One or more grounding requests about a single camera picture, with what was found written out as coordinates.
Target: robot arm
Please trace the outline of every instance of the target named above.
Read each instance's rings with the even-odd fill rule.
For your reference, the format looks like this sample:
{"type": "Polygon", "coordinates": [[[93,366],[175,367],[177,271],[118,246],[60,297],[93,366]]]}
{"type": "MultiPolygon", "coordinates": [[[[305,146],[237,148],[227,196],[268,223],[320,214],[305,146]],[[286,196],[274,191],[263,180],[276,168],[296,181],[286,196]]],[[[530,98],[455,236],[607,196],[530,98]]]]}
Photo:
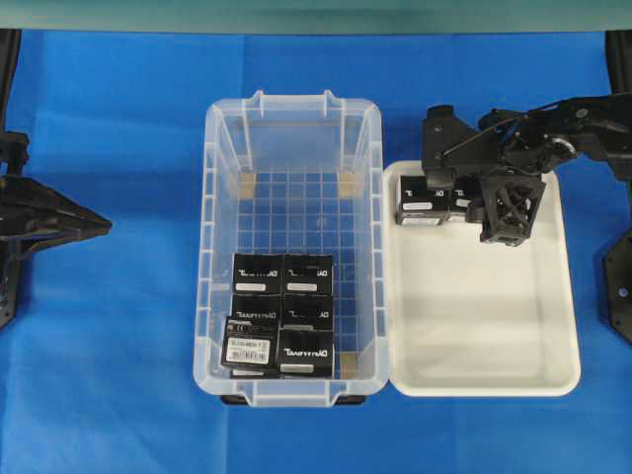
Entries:
{"type": "Polygon", "coordinates": [[[481,222],[482,242],[520,245],[529,238],[544,184],[541,175],[585,153],[632,181],[632,94],[576,98],[528,112],[491,110],[480,131],[452,106],[428,110],[422,167],[430,190],[460,177],[479,180],[481,197],[466,220],[481,222]]]}

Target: black metal frame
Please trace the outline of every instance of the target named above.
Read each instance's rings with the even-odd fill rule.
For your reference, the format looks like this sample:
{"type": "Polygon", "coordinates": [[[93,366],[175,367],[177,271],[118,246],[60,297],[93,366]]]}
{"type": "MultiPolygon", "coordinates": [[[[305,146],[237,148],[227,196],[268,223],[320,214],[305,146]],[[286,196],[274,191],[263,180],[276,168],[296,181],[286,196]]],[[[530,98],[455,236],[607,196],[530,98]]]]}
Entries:
{"type": "MultiPolygon", "coordinates": [[[[606,32],[605,57],[612,92],[632,92],[632,30],[606,32]]],[[[603,269],[610,326],[632,344],[632,230],[605,255],[603,269]]]]}
{"type": "Polygon", "coordinates": [[[55,190],[22,176],[29,159],[24,133],[5,131],[21,32],[0,30],[0,330],[16,314],[22,261],[57,245],[106,235],[112,223],[55,190]]]}

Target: blue cloth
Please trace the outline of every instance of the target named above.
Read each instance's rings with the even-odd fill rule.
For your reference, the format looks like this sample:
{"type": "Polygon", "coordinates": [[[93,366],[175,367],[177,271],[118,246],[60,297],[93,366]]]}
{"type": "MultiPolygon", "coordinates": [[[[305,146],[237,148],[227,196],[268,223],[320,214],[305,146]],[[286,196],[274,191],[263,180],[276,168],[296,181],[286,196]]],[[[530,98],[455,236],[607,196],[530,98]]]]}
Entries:
{"type": "Polygon", "coordinates": [[[29,265],[0,334],[3,473],[632,472],[632,349],[599,320],[595,255],[630,225],[601,164],[559,168],[583,377],[559,399],[228,408],[192,378],[204,112],[221,98],[373,101],[385,162],[426,108],[475,123],[609,92],[601,34],[202,37],[25,32],[9,126],[26,173],[114,222],[29,265]]]}

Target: grid pattern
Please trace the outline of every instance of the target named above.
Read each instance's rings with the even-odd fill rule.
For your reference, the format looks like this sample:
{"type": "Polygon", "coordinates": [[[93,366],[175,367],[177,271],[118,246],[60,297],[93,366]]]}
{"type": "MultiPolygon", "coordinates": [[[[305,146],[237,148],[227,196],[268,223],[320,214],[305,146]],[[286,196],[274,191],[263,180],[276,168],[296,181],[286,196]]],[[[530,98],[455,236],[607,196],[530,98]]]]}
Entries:
{"type": "Polygon", "coordinates": [[[354,229],[354,202],[339,198],[336,174],[259,174],[254,198],[239,201],[240,253],[333,256],[337,352],[358,349],[354,229]]]}

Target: white tray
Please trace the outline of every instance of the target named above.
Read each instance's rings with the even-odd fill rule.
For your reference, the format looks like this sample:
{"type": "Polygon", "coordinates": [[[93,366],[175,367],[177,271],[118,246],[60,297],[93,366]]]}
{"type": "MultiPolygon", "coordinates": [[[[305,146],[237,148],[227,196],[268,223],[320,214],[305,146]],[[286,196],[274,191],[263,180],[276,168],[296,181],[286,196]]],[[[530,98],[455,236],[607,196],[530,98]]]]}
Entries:
{"type": "Polygon", "coordinates": [[[557,178],[532,237],[517,248],[479,243],[481,226],[395,224],[401,175],[384,172],[384,264],[390,379],[410,396],[559,396],[580,356],[557,178]]]}

